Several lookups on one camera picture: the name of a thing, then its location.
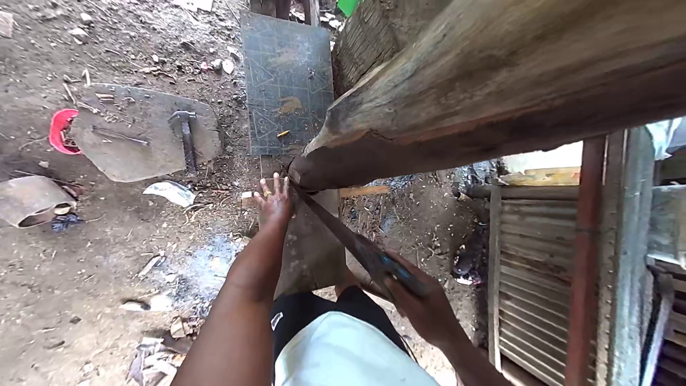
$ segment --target soil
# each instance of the soil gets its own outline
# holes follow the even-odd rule
[[[59,233],[49,225],[15,229],[0,222],[3,385],[124,385],[141,337],[159,336],[179,315],[199,322],[206,316],[241,239],[257,230],[255,210],[240,206],[241,192],[254,190],[260,177],[259,158],[249,154],[242,62],[234,57],[232,74],[200,69],[232,57],[230,49],[240,51],[236,15],[247,8],[240,0],[215,0],[212,12],[189,12],[171,1],[0,0],[0,10],[13,13],[15,22],[12,38],[0,37],[0,181],[25,173],[58,180],[79,194],[76,212],[86,221]],[[81,12],[93,23],[82,25]],[[87,31],[87,44],[70,35],[75,27]],[[173,76],[139,71],[153,66]],[[52,114],[73,108],[64,76],[81,80],[69,84],[78,98],[85,69],[92,82],[210,104],[225,151],[200,166],[198,178],[178,173],[137,183],[115,183],[86,157],[57,152],[46,135]],[[482,202],[454,194],[460,184],[484,178],[477,169],[378,181],[392,193],[347,198],[341,213],[354,230],[419,261],[445,283],[463,327],[483,344],[484,285],[465,286],[451,275],[460,247],[484,219]],[[184,210],[142,195],[165,179],[192,185],[197,205]],[[160,262],[139,277],[154,256]],[[483,257],[472,265],[485,276]],[[153,295],[167,296],[174,310],[119,308],[127,299]],[[440,353],[407,321],[391,318],[407,331],[420,363],[449,378]]]

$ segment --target corrugated metal sheet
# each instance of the corrugated metal sheet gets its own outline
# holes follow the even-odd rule
[[[563,386],[576,201],[502,199],[499,209],[500,353]]]

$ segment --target cutting mat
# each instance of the cutting mat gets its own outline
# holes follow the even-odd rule
[[[251,153],[299,154],[333,102],[329,32],[246,10],[241,26]]]

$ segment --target trash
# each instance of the trash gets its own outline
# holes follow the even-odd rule
[[[51,179],[28,176],[0,183],[0,218],[17,228],[28,228],[49,222],[54,208],[76,206],[69,196]]]
[[[189,188],[174,181],[153,183],[143,191],[143,194],[156,194],[183,207],[192,205],[196,199],[196,195]]]
[[[150,311],[150,305],[138,300],[128,300],[119,306],[122,310],[127,311]]]
[[[14,15],[9,12],[0,12],[0,36],[12,37],[14,28]]]
[[[84,25],[91,25],[93,24],[93,17],[85,12],[81,12],[81,22]]]
[[[225,73],[231,75],[233,72],[233,69],[235,68],[235,65],[233,64],[233,60],[231,59],[224,59],[222,61],[222,69],[224,70]]]
[[[173,321],[171,321],[171,326],[169,327],[169,333],[171,334],[172,338],[178,339],[178,338],[183,338],[186,335],[191,333],[191,329],[188,327],[188,325],[181,319],[181,317],[175,317]]]
[[[150,258],[150,260],[147,261],[147,264],[144,265],[143,268],[141,268],[141,270],[138,272],[137,276],[145,277],[145,275],[147,275],[147,273],[150,272],[152,267],[155,266],[155,264],[157,264],[157,262],[160,261],[161,258],[162,255],[157,255]]]
[[[88,35],[88,32],[84,31],[80,27],[69,30],[69,33],[74,37],[77,43],[87,43],[91,39],[91,36]]]
[[[79,218],[75,213],[67,213],[61,216],[55,216],[50,222],[50,227],[55,232],[66,231],[72,225],[85,223],[85,220]]]
[[[78,155],[81,154],[81,149],[79,149],[76,144],[72,145],[65,142],[66,134],[69,132],[71,121],[79,115],[79,111],[75,109],[62,109],[59,110],[52,116],[52,121],[50,123],[50,133],[48,135],[48,140],[52,147],[57,149],[58,152],[67,155]]]
[[[215,59],[210,62],[210,66],[215,71],[222,69],[222,59]]]

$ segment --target white shirt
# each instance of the white shirt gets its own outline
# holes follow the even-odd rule
[[[274,386],[438,385],[376,327],[338,311],[300,330],[274,371]]]

